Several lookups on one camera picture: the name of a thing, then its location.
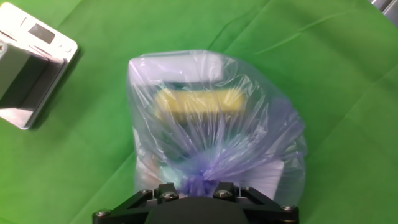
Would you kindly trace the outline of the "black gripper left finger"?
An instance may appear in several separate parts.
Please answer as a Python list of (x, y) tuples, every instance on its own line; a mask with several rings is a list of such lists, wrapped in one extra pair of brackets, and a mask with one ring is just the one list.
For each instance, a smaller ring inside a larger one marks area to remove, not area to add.
[(180, 198), (174, 183), (160, 184), (154, 190), (139, 190), (114, 209), (101, 209), (92, 214), (92, 224), (145, 223), (149, 212), (167, 202)]

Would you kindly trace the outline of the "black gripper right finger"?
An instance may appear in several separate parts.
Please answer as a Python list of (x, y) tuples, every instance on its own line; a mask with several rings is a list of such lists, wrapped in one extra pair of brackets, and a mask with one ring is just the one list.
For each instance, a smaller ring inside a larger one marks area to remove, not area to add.
[(238, 187), (232, 182), (220, 182), (213, 198), (236, 205), (249, 222), (299, 224), (298, 207), (279, 205), (254, 187)]

